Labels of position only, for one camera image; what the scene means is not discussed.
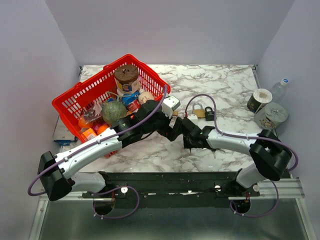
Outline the large brass padlock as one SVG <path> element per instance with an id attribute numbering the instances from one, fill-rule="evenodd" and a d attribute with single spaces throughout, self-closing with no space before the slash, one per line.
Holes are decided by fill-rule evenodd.
<path id="1" fill-rule="evenodd" d="M 205 116 L 205 109 L 200 102 L 195 102 L 192 105 L 192 113 L 197 116 L 198 119 L 204 119 Z"/>

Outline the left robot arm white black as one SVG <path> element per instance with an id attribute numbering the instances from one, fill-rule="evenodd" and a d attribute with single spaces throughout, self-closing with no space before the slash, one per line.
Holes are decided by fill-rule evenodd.
<path id="1" fill-rule="evenodd" d="M 169 124 L 179 106 L 180 101 L 173 96 L 165 98 L 161 104 L 148 100 L 132 117 L 118 119 L 93 139 L 56 155 L 50 151 L 43 153 L 37 173 L 44 193 L 50 201 L 57 201 L 73 191 L 107 197 L 111 185 L 100 173 L 78 174 L 78 171 L 104 155 L 140 141 L 144 135 L 159 132 L 169 137 Z"/>

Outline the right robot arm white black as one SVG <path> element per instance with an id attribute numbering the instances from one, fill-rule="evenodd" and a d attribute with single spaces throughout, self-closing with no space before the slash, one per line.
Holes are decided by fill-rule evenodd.
<path id="1" fill-rule="evenodd" d="M 269 130 L 257 134 L 218 132 L 216 127 L 202 129 L 188 118 L 181 122 L 181 132 L 194 148 L 229 150 L 252 158 L 253 163 L 238 171 L 230 183 L 230 191 L 241 196 L 253 184 L 263 181 L 279 181 L 285 172 L 292 152 Z"/>

